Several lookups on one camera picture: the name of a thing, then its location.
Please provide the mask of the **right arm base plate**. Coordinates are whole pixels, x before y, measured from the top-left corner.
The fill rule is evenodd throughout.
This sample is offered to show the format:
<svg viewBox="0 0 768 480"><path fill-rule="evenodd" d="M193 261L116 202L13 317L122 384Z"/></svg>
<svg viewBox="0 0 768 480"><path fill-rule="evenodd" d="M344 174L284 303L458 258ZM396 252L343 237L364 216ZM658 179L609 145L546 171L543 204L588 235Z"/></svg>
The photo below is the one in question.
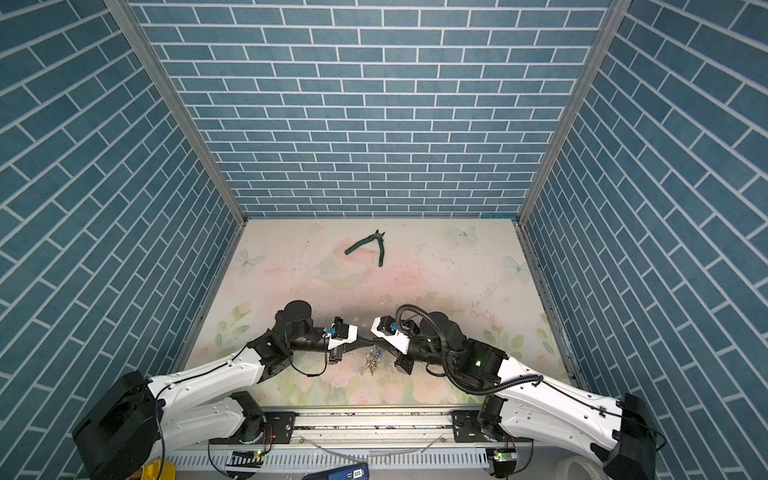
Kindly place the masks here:
<svg viewBox="0 0 768 480"><path fill-rule="evenodd" d="M483 430L476 409L452 410L449 414L455 443L497 442L492 433Z"/></svg>

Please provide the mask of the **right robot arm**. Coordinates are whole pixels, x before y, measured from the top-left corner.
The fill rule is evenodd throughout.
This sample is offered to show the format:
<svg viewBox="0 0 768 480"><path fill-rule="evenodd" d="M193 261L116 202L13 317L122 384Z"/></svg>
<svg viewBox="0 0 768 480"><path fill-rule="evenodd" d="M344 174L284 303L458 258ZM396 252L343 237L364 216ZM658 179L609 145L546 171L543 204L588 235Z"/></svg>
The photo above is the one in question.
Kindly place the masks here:
<svg viewBox="0 0 768 480"><path fill-rule="evenodd" d="M653 479L666 444L638 396L603 396L558 381L505 351L463 334L441 312L411 304L376 318L371 332L387 343L398 368L438 365L458 390L484 399L477 420L493 440L542 441L601 465L611 479Z"/></svg>

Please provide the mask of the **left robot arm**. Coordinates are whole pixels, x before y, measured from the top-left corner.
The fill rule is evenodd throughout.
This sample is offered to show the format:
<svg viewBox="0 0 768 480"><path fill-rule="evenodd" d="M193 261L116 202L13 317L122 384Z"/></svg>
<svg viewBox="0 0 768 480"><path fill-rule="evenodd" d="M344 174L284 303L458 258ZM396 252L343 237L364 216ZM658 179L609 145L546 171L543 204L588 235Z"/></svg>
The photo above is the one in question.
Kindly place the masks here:
<svg viewBox="0 0 768 480"><path fill-rule="evenodd" d="M171 424L181 415L226 396L235 417L217 434L231 437L262 417L247 388L291 367L295 353L320 352L335 364L371 344L341 318L327 328L315 326L311 305L291 301L276 313L272 328L232 354L176 373L147 377L132 371L118 378L74 427L76 449L90 478L125 479L170 450Z"/></svg>

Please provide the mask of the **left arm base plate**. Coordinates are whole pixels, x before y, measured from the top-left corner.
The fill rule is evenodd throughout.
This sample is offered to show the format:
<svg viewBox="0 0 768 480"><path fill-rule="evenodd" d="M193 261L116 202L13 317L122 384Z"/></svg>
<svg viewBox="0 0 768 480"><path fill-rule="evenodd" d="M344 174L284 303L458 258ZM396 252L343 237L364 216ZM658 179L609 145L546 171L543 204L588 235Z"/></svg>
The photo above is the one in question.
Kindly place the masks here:
<svg viewBox="0 0 768 480"><path fill-rule="evenodd" d="M264 446L287 445L293 436L297 414L291 411L267 411L256 423L254 440Z"/></svg>

